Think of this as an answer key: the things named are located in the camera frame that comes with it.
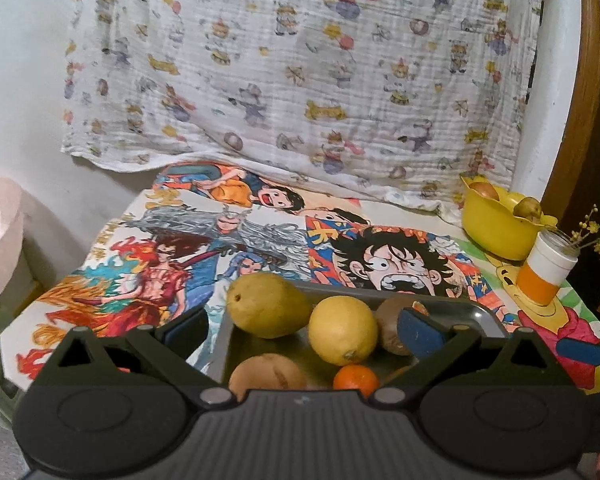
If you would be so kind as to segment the apple in yellow bowl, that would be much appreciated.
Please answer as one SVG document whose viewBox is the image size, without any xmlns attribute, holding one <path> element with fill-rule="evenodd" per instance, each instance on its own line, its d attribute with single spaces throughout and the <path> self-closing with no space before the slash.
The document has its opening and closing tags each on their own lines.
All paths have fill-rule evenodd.
<svg viewBox="0 0 600 480">
<path fill-rule="evenodd" d="M 497 202 L 500 200 L 498 191 L 489 182 L 474 181 L 471 182 L 469 187 L 484 198 L 488 198 L 489 200 L 496 200 Z"/>
</svg>

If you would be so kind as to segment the brown wooden headboard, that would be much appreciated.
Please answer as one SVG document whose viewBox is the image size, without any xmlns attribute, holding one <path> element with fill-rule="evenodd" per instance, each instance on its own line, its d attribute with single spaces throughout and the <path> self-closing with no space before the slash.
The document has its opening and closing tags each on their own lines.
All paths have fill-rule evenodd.
<svg viewBox="0 0 600 480">
<path fill-rule="evenodd" d="M 592 206 L 600 223 L 600 0 L 581 0 L 581 39 L 566 132 L 542 204 L 566 233 Z"/>
</svg>

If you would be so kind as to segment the winnie pooh drawing mat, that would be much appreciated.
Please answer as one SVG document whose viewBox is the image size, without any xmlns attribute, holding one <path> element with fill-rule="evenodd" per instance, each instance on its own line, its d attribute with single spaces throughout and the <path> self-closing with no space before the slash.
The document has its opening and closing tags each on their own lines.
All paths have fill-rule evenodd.
<svg viewBox="0 0 600 480">
<path fill-rule="evenodd" d="M 506 332 L 529 327 L 541 336 L 551 352 L 563 339 L 600 344 L 600 321 L 568 284 L 560 285 L 557 295 L 545 307 L 528 304 L 516 286 L 518 268 L 482 252 L 471 258 L 492 289 L 479 300 L 501 322 Z"/>
</svg>

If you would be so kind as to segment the green-yellow pear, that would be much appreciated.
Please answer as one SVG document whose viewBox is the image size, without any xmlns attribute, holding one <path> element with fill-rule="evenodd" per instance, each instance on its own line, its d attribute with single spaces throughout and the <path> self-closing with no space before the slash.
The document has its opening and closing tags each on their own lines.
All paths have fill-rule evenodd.
<svg viewBox="0 0 600 480">
<path fill-rule="evenodd" d="M 233 324 L 262 339 L 297 333 L 309 323 L 312 309 L 306 294 L 277 274 L 247 274 L 227 289 L 226 310 Z"/>
</svg>

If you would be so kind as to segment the white orange jar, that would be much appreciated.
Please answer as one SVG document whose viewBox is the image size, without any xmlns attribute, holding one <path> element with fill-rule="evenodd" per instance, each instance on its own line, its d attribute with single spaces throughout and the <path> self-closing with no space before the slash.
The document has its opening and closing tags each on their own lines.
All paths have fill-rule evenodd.
<svg viewBox="0 0 600 480">
<path fill-rule="evenodd" d="M 578 262 L 579 255 L 580 249 L 562 231 L 540 231 L 519 269 L 518 289 L 535 304 L 547 306 Z"/>
</svg>

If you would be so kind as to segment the colourful anime poster mat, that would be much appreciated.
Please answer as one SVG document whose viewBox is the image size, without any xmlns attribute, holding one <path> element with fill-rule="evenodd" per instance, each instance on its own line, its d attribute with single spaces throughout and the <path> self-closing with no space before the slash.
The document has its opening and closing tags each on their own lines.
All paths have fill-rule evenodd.
<svg viewBox="0 0 600 480">
<path fill-rule="evenodd" d="M 204 309 L 209 333 L 187 359 L 208 370 L 227 289 L 257 272 L 288 280 L 464 298 L 504 312 L 468 245 L 408 226 L 393 206 L 335 198 L 212 162 L 158 174 L 100 230 L 84 263 L 0 336 L 5 378 L 30 386 L 73 327 L 119 336 Z"/>
</svg>

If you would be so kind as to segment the yellow plastic bowl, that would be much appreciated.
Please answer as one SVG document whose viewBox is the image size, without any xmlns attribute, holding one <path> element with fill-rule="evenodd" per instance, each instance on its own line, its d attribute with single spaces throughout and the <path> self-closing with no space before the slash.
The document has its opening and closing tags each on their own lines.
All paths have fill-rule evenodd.
<svg viewBox="0 0 600 480">
<path fill-rule="evenodd" d="M 515 217 L 516 203 L 526 196 L 508 192 L 484 177 L 461 177 L 465 187 L 462 209 L 462 227 L 467 236 L 485 252 L 503 260 L 522 261 L 531 252 L 536 236 L 544 228 L 554 228 L 558 220 L 542 214 L 538 223 Z M 472 190 L 474 181 L 491 183 L 498 191 L 500 200 L 489 200 Z"/>
</svg>

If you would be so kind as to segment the grey metal tray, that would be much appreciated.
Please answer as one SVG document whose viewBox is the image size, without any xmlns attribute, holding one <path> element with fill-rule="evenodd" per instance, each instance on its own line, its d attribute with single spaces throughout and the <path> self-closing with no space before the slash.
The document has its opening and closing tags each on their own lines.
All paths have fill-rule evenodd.
<svg viewBox="0 0 600 480">
<path fill-rule="evenodd" d="M 417 361 L 398 339 L 398 315 L 413 308 L 445 327 L 467 325 L 491 337 L 503 325 L 468 299 L 286 281 L 273 274 L 230 285 L 211 377 L 249 387 L 327 389 L 340 367 L 363 365 L 380 380 Z"/>
</svg>

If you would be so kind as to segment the yellow lemon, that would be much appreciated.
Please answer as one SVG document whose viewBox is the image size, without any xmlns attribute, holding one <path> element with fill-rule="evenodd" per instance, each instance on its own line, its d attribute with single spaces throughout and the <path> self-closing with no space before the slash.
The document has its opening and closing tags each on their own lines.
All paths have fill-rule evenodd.
<svg viewBox="0 0 600 480">
<path fill-rule="evenodd" d="M 308 337 L 311 348 L 326 363 L 358 364 L 376 348 L 378 325 L 373 311 L 362 300 L 331 296 L 313 309 Z"/>
</svg>

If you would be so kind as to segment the dried yellow flower sprig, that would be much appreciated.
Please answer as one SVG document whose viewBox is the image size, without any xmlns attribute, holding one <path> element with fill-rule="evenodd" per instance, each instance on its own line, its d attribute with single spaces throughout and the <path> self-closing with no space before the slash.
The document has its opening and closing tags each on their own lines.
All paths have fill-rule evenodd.
<svg viewBox="0 0 600 480">
<path fill-rule="evenodd" d="M 579 257 L 583 249 L 591 248 L 600 260 L 600 208 L 593 204 L 578 223 L 577 229 L 567 235 L 565 252 L 568 256 Z"/>
</svg>

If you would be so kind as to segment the striped pepino melon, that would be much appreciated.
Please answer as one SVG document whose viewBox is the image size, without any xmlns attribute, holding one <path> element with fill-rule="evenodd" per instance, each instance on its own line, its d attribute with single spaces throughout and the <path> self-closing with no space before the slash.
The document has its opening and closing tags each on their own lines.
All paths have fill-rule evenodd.
<svg viewBox="0 0 600 480">
<path fill-rule="evenodd" d="M 303 390 L 307 385 L 308 380 L 300 367 L 277 353 L 265 353 L 242 361 L 228 380 L 228 388 L 239 401 L 254 389 Z"/>
</svg>

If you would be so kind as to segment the pear in yellow bowl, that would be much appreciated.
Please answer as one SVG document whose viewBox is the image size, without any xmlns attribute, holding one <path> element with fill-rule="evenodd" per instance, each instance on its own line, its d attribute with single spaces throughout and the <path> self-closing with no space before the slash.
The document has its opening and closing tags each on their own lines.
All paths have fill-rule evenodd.
<svg viewBox="0 0 600 480">
<path fill-rule="evenodd" d="M 520 202 L 516 203 L 513 214 L 515 217 L 538 223 L 543 213 L 540 202 L 532 196 L 526 196 Z"/>
</svg>

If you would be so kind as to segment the white cartoon print cloth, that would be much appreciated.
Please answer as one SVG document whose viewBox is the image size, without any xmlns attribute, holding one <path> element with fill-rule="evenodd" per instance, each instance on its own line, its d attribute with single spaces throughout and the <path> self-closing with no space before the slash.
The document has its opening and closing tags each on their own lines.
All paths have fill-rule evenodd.
<svg viewBox="0 0 600 480">
<path fill-rule="evenodd" d="M 192 158 L 411 208 L 509 186 L 542 0 L 71 0 L 62 148 Z"/>
</svg>

